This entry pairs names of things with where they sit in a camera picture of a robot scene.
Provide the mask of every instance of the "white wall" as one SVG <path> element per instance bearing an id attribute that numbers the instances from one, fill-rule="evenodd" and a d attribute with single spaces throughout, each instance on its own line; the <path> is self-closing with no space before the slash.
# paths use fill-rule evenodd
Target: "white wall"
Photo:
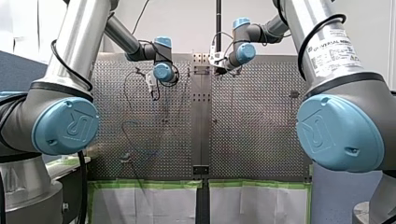
<path id="1" fill-rule="evenodd" d="M 361 62 L 366 69 L 376 71 L 396 89 L 396 74 L 391 70 L 394 60 L 390 58 L 394 51 L 392 38 L 392 15 L 394 0 L 336 0 L 336 11 L 347 15 L 346 32 L 352 40 Z"/>
<path id="2" fill-rule="evenodd" d="M 136 20 L 146 0 L 121 0 L 116 16 L 129 30 L 134 29 Z M 272 0 L 223 0 L 222 28 L 232 34 L 233 21 L 239 17 L 249 17 L 252 22 L 265 23 L 276 15 Z M 136 33 L 138 39 L 152 40 L 158 35 L 168 35 L 173 40 L 173 52 L 208 52 L 216 33 L 215 0 L 150 0 Z M 223 48 L 230 43 L 223 38 Z M 257 45 L 260 54 L 296 54 L 291 38 L 281 44 L 267 48 Z M 105 51 L 121 50 L 108 39 Z"/>

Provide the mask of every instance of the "perforated metal panel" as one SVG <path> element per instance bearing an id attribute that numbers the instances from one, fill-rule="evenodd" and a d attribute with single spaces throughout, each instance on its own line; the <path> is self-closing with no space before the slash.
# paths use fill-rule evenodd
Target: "perforated metal panel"
<path id="1" fill-rule="evenodd" d="M 182 79 L 160 87 L 153 102 L 136 67 L 147 73 L 152 62 L 127 62 L 122 54 L 100 55 L 92 82 L 101 117 L 99 133 L 89 148 L 92 179 L 191 179 L 191 80 L 189 56 L 174 58 Z M 130 154 L 131 160 L 121 158 Z"/>
<path id="2" fill-rule="evenodd" d="M 258 57 L 240 76 L 214 77 L 212 93 L 211 178 L 306 180 L 310 160 L 295 131 L 305 86 L 295 57 Z"/>
<path id="3" fill-rule="evenodd" d="M 174 60 L 182 79 L 174 88 L 161 87 L 161 100 L 153 102 L 143 78 L 134 74 L 136 67 L 148 72 L 152 63 L 126 62 L 121 54 L 98 58 L 92 80 L 101 125 L 89 148 L 91 178 L 193 178 L 191 139 L 198 127 L 192 127 L 191 101 L 198 92 L 191 92 L 197 83 L 188 74 L 193 76 L 195 65 L 191 55 Z M 305 93 L 295 57 L 257 57 L 240 76 L 213 77 L 211 86 L 210 178 L 309 177 L 310 160 L 295 132 Z M 132 162 L 122 163 L 127 153 Z"/>

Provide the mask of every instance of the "light blue joint cap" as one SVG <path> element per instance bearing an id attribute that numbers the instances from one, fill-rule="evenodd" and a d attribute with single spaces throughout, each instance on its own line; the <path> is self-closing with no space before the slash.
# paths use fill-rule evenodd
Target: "light blue joint cap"
<path id="1" fill-rule="evenodd" d="M 154 66 L 154 76 L 161 82 L 168 82 L 173 79 L 173 72 L 168 64 L 157 63 Z"/>
<path id="2" fill-rule="evenodd" d="M 168 47 L 169 49 L 172 48 L 172 40 L 168 36 L 157 36 L 154 40 L 155 43 L 161 44 L 163 46 Z"/>
<path id="3" fill-rule="evenodd" d="M 256 49 L 250 43 L 244 43 L 236 51 L 236 60 L 241 64 L 250 62 L 256 57 Z"/>
<path id="4" fill-rule="evenodd" d="M 373 121 L 348 100 L 320 94 L 297 115 L 297 134 L 308 156 L 333 171 L 365 173 L 384 159 L 384 142 Z"/>
<path id="5" fill-rule="evenodd" d="M 84 149 L 98 127 L 98 111 L 91 102 L 65 98 L 41 113 L 32 131 L 32 142 L 44 154 L 70 155 Z"/>
<path id="6" fill-rule="evenodd" d="M 250 19 L 249 19 L 249 18 L 247 18 L 247 17 L 238 18 L 238 19 L 236 19 L 236 20 L 233 22 L 233 29 L 236 29 L 236 28 L 238 28 L 239 26 L 245 25 L 245 24 L 250 24 Z"/>

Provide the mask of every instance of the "cable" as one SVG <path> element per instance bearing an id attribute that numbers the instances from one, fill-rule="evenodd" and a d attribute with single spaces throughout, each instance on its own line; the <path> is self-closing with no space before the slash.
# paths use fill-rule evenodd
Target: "cable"
<path id="1" fill-rule="evenodd" d="M 389 219 L 387 219 L 386 221 L 384 221 L 382 224 L 392 224 L 396 222 L 396 215 L 394 215 L 393 217 L 390 217 Z"/>
<path id="2" fill-rule="evenodd" d="M 83 77 L 82 75 L 80 75 L 78 72 L 76 72 L 75 70 L 73 70 L 72 68 L 69 67 L 69 65 L 67 65 L 64 60 L 61 58 L 61 56 L 59 56 L 58 54 L 58 50 L 56 49 L 56 39 L 52 41 L 52 43 L 50 44 L 50 48 L 52 49 L 52 53 L 53 55 L 56 57 L 56 59 L 59 61 L 59 63 L 61 63 L 64 68 L 71 74 L 73 74 L 75 77 L 77 77 L 79 80 L 81 80 L 82 82 L 84 82 L 85 84 L 87 84 L 88 86 L 88 91 L 91 91 L 93 89 L 93 86 L 91 84 L 91 82 L 89 80 L 87 80 L 85 77 Z"/>
<path id="3" fill-rule="evenodd" d="M 156 84 L 156 86 L 157 86 L 157 92 L 158 92 L 158 94 L 157 94 L 157 97 L 154 97 L 154 91 L 152 91 L 150 94 L 151 94 L 151 98 L 152 98 L 152 101 L 159 101 L 160 100 L 160 98 L 161 98 L 161 94 L 160 94 L 160 85 L 158 85 L 158 79 L 157 79 L 157 84 Z"/>
<path id="4" fill-rule="evenodd" d="M 3 177 L 0 172 L 0 224 L 6 223 L 6 193 L 4 191 Z"/>
<path id="5" fill-rule="evenodd" d="M 342 19 L 341 23 L 344 23 L 347 20 L 347 16 L 344 14 L 334 14 L 332 16 L 330 16 L 329 18 L 327 18 L 324 21 L 321 21 L 320 23 L 318 23 L 314 29 L 312 29 L 312 31 L 306 36 L 306 38 L 303 41 L 303 44 L 300 47 L 300 51 L 298 52 L 298 70 L 300 72 L 301 77 L 305 80 L 305 74 L 303 71 L 303 58 L 304 58 L 304 53 L 306 50 L 306 47 L 309 44 L 309 41 L 312 39 L 312 37 L 315 36 L 315 34 L 320 31 L 324 26 L 328 25 L 330 22 L 332 22 L 335 19 Z"/>
<path id="6" fill-rule="evenodd" d="M 285 17 L 282 13 L 282 7 L 280 6 L 280 0 L 277 0 L 277 13 L 279 14 L 280 19 L 285 23 L 285 25 L 289 26 L 288 22 L 286 21 Z"/>
<path id="7" fill-rule="evenodd" d="M 132 35 L 134 35 L 134 32 L 136 31 L 137 25 L 139 24 L 140 19 L 142 19 L 143 13 L 145 13 L 148 3 L 149 3 L 149 0 L 146 1 L 145 5 L 143 6 L 142 11 L 140 12 L 139 18 L 137 18 L 136 24 L 134 25 L 134 31 L 132 32 Z"/>
<path id="8" fill-rule="evenodd" d="M 14 149 L 10 146 L 6 140 L 3 138 L 1 134 L 4 126 L 6 125 L 6 121 L 8 117 L 11 115 L 12 111 L 16 108 L 16 106 L 23 102 L 26 99 L 27 93 L 23 94 L 15 94 L 7 97 L 6 99 L 0 101 L 0 106 L 3 106 L 0 112 L 0 142 L 6 147 Z M 6 224 L 6 191 L 4 189 L 3 177 L 0 172 L 0 224 Z"/>
<path id="9" fill-rule="evenodd" d="M 221 32 L 218 32 L 217 34 L 215 34 L 215 36 L 213 36 L 212 43 L 215 42 L 216 36 L 218 36 L 218 35 L 227 35 L 228 37 L 230 37 L 233 40 L 233 37 L 231 35 L 221 31 Z"/>
<path id="10" fill-rule="evenodd" d="M 84 153 L 80 151 L 78 153 L 78 160 L 81 169 L 81 207 L 78 214 L 77 224 L 85 224 L 85 219 L 87 217 L 87 207 L 88 207 L 88 179 L 87 179 L 87 167 L 85 165 Z"/>
<path id="11" fill-rule="evenodd" d="M 9 116 L 11 115 L 12 111 L 14 111 L 14 109 L 17 107 L 18 104 L 20 104 L 21 102 L 23 102 L 26 99 L 26 94 L 18 94 L 15 96 L 11 96 L 8 97 L 6 100 L 3 100 L 0 102 L 0 106 L 3 105 L 5 108 L 2 108 L 3 112 L 0 114 L 0 142 L 6 146 L 9 147 L 13 150 L 17 150 L 16 148 L 10 146 L 7 141 L 4 139 L 3 135 L 1 134 L 4 126 L 6 125 L 6 122 L 9 118 Z"/>

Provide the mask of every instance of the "label sticker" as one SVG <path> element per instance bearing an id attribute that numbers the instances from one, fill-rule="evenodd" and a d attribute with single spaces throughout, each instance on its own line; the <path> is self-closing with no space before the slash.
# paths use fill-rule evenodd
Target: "label sticker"
<path id="1" fill-rule="evenodd" d="M 340 67 L 361 67 L 361 60 L 345 30 L 330 30 L 329 38 L 313 41 L 307 52 L 317 77 L 326 77 Z"/>

